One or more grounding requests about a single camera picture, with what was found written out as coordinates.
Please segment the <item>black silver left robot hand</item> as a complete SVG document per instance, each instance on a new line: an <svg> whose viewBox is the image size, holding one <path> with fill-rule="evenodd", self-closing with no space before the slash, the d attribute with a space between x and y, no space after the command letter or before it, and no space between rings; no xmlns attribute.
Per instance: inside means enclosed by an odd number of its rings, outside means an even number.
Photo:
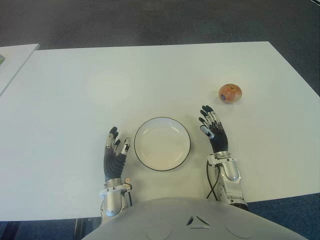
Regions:
<svg viewBox="0 0 320 240"><path fill-rule="evenodd" d="M118 135L118 128L113 126L106 137L103 158L105 182L121 178L127 154L131 146L131 139L127 137L124 140L122 149L117 153L117 149L121 143L121 140L117 139Z"/></svg>

